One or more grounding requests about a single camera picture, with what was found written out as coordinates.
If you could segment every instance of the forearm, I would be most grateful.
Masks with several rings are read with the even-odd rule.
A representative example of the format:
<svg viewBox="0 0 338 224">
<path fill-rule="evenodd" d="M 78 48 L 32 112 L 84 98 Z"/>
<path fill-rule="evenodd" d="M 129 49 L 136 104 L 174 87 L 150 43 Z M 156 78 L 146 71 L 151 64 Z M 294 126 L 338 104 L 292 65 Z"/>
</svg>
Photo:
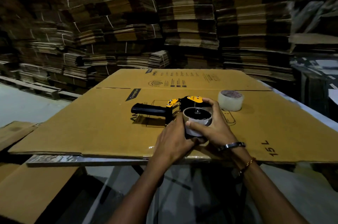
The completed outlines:
<svg viewBox="0 0 338 224">
<path fill-rule="evenodd" d="M 238 169 L 242 169 L 251 160 L 243 148 L 233 150 L 232 158 Z M 308 223 L 256 162 L 244 172 L 243 182 L 265 224 Z"/>
<path fill-rule="evenodd" d="M 156 192 L 158 181 L 165 171 L 166 168 L 150 161 L 141 177 L 133 185 L 107 224 L 144 223 Z"/>
</svg>

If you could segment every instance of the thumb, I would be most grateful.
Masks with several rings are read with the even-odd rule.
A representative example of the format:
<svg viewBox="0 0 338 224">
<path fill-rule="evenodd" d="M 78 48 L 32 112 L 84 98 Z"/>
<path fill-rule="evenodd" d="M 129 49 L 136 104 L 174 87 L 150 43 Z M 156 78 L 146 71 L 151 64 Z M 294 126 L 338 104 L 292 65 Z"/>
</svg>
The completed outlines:
<svg viewBox="0 0 338 224">
<path fill-rule="evenodd" d="M 194 131 L 197 131 L 201 134 L 203 134 L 204 136 L 206 136 L 206 133 L 208 132 L 208 127 L 196 122 L 192 122 L 192 121 L 187 121 L 186 122 L 186 126 Z"/>
</svg>

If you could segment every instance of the person's left hand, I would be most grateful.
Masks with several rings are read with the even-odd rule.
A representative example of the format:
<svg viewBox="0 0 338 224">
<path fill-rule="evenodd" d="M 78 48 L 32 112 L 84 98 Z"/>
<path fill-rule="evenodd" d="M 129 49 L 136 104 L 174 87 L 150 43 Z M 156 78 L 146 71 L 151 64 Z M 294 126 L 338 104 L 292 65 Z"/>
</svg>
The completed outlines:
<svg viewBox="0 0 338 224">
<path fill-rule="evenodd" d="M 183 115 L 179 113 L 157 137 L 155 152 L 149 161 L 167 170 L 175 161 L 184 157 L 194 145 L 194 141 L 184 136 Z"/>
</svg>

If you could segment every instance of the tape gun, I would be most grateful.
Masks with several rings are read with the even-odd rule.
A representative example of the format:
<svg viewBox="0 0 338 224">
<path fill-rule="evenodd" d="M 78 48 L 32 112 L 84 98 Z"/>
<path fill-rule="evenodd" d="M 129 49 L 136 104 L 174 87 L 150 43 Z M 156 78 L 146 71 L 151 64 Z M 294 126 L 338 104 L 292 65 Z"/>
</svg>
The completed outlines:
<svg viewBox="0 0 338 224">
<path fill-rule="evenodd" d="M 186 96 L 181 99 L 170 99 L 166 107 L 136 103 L 132 107 L 132 113 L 165 117 L 165 124 L 167 125 L 171 122 L 174 114 L 178 110 L 183 112 L 188 107 L 210 107 L 210 105 L 203 102 L 202 97 Z"/>
</svg>

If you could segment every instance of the black handle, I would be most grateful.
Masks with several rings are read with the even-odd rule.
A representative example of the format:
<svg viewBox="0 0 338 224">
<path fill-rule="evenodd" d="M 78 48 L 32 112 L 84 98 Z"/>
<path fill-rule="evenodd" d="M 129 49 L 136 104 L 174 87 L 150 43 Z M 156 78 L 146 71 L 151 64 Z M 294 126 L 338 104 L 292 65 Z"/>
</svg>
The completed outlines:
<svg viewBox="0 0 338 224">
<path fill-rule="evenodd" d="M 159 106 L 136 103 L 132 107 L 133 114 L 146 114 L 152 116 L 166 117 L 166 108 Z"/>
</svg>

